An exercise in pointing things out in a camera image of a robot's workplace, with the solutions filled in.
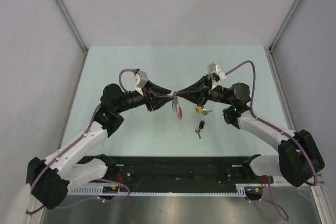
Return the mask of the red-handled metal keyring holder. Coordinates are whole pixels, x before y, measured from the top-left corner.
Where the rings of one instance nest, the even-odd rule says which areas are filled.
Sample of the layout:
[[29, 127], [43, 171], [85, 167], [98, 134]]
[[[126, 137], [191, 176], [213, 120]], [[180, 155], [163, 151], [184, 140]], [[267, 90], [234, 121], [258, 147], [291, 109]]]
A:
[[178, 118], [179, 120], [181, 120], [182, 117], [183, 117], [183, 109], [182, 109], [182, 107], [180, 106], [178, 97], [177, 97], [177, 95], [176, 95], [175, 93], [173, 94], [172, 110], [173, 110], [173, 112], [176, 113], [177, 118]]

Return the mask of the black tag with silver key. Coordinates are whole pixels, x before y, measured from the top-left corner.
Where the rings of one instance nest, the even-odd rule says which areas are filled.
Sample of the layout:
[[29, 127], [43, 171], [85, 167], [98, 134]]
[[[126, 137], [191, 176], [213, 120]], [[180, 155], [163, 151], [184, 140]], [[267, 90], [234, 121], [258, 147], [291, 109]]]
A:
[[205, 121], [201, 120], [198, 127], [195, 129], [195, 133], [197, 134], [198, 138], [201, 139], [201, 130], [205, 126]]

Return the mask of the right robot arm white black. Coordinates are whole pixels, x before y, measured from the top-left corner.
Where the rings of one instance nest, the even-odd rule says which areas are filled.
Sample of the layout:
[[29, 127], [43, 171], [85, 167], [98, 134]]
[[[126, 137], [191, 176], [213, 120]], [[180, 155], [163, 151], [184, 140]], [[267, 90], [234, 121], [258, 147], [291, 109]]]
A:
[[213, 87], [210, 78], [203, 76], [195, 84], [176, 91], [175, 95], [196, 105], [204, 105], [207, 101], [227, 104], [223, 117], [228, 125], [254, 135], [277, 151], [277, 156], [256, 154], [250, 157], [242, 169], [245, 181], [254, 183], [265, 175], [283, 177], [295, 187], [307, 184], [311, 178], [310, 186], [317, 184], [317, 173], [325, 168], [325, 163], [311, 133], [285, 129], [257, 116], [251, 107], [248, 85]]

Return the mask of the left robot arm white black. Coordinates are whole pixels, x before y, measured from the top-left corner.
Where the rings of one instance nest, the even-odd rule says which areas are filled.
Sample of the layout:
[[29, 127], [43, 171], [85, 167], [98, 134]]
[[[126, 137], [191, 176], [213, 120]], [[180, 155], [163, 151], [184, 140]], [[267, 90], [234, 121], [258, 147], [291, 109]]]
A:
[[31, 194], [47, 209], [58, 207], [66, 198], [70, 186], [70, 171], [92, 148], [108, 139], [124, 118], [121, 113], [145, 105], [152, 112], [173, 100], [169, 89], [147, 81], [139, 91], [122, 91], [112, 83], [107, 85], [87, 128], [66, 146], [44, 159], [34, 157], [27, 166], [26, 183]]

